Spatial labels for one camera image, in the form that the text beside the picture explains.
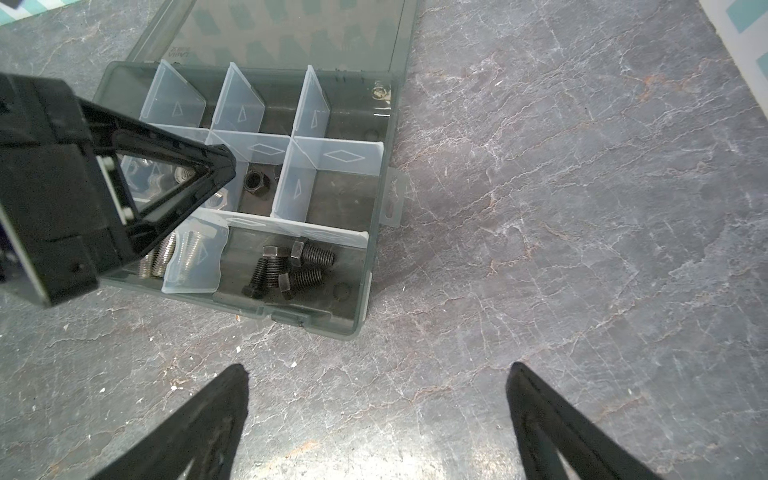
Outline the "black screw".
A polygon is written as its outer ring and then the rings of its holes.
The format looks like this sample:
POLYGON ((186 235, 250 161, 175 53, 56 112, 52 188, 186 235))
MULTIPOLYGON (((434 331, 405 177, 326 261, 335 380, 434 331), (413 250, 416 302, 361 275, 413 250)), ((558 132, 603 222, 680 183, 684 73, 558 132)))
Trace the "black screw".
POLYGON ((335 263, 335 254, 331 250, 311 243, 308 238, 299 237, 293 242, 289 259, 294 267, 308 264, 330 268, 335 263))
POLYGON ((266 261, 265 281, 270 289, 279 287, 279 276, 288 270, 290 249, 284 246, 266 245, 262 258, 266 261))
POLYGON ((323 283, 323 271, 319 268, 292 269, 278 275, 278 288, 285 300, 295 294, 323 283))
POLYGON ((269 289, 267 287, 267 259, 261 257, 251 275, 250 281, 246 284, 241 293, 250 299, 262 299, 264 298, 269 289))

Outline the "silver bolt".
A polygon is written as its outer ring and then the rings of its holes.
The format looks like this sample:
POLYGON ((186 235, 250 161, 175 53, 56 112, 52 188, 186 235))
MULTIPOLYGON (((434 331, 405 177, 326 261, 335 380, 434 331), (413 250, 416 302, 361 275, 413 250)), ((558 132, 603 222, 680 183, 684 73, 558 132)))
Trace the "silver bolt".
POLYGON ((151 250, 140 261, 138 266, 138 277, 140 279, 149 279, 153 276, 152 270, 155 262, 156 252, 151 250))
POLYGON ((151 267, 151 275, 156 278, 163 278, 167 266, 175 252, 176 233, 172 232, 161 241, 156 249, 156 254, 151 267))
POLYGON ((203 240, 204 236, 199 231, 190 231, 185 234, 181 249, 181 272, 187 273, 198 264, 203 240))

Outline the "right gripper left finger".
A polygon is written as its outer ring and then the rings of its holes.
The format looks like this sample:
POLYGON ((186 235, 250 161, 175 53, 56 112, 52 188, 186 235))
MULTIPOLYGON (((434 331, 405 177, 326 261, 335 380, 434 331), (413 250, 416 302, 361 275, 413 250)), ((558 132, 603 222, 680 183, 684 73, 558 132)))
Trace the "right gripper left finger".
POLYGON ((96 479, 228 479, 248 415, 249 375, 232 364, 99 471, 96 479))

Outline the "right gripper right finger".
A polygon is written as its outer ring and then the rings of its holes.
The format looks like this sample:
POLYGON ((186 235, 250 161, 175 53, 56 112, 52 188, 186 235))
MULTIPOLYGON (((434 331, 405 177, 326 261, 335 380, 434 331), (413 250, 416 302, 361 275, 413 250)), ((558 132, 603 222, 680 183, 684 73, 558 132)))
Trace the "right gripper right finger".
POLYGON ((528 479, 656 479, 522 362, 511 365, 505 392, 528 479))

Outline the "grey plastic organizer box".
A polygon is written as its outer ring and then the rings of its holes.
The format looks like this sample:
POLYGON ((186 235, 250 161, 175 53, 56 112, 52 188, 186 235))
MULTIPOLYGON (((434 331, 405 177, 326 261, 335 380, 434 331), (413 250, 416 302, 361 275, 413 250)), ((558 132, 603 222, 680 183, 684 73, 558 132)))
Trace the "grey plastic organizer box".
POLYGON ((110 282, 310 333, 351 339, 364 324, 379 230, 398 225, 406 179, 390 158, 416 23, 414 1, 167 1, 129 57, 110 64, 98 104, 179 136, 223 145, 235 178, 176 231, 163 278, 138 266, 110 282), (254 196, 249 170, 270 191, 254 196), (183 237, 198 264, 180 271, 183 237), (335 254, 323 283, 285 300, 245 297, 263 247, 305 237, 335 254))

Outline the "silver hex nut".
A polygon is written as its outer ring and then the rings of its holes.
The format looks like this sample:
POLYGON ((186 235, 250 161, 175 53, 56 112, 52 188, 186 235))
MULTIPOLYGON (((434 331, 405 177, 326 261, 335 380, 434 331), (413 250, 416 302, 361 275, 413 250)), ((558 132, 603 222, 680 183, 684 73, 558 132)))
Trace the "silver hex nut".
POLYGON ((177 184, 181 185, 193 179, 195 175, 196 175, 196 172, 192 168, 176 167, 174 169, 173 178, 177 184))

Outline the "dark ring washer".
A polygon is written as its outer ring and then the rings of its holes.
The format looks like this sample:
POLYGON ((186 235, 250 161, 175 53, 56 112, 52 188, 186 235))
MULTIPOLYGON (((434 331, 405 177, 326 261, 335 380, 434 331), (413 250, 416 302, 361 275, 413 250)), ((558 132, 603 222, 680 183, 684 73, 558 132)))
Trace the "dark ring washer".
POLYGON ((254 196, 263 196, 270 191, 271 180, 261 171, 249 170, 245 176, 243 186, 246 192, 254 196))

